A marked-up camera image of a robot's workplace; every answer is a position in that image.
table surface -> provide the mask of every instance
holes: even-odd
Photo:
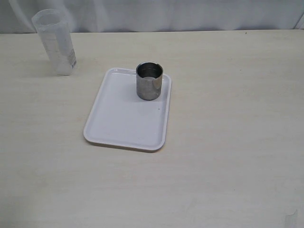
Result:
[[[72,34],[56,76],[37,34],[0,35],[0,227],[304,226],[304,31]],[[164,147],[83,138],[112,67],[172,78]]]

white curtain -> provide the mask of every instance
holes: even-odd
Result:
[[[35,32],[31,17],[62,10],[72,32],[302,29],[304,0],[2,0],[0,32]]]

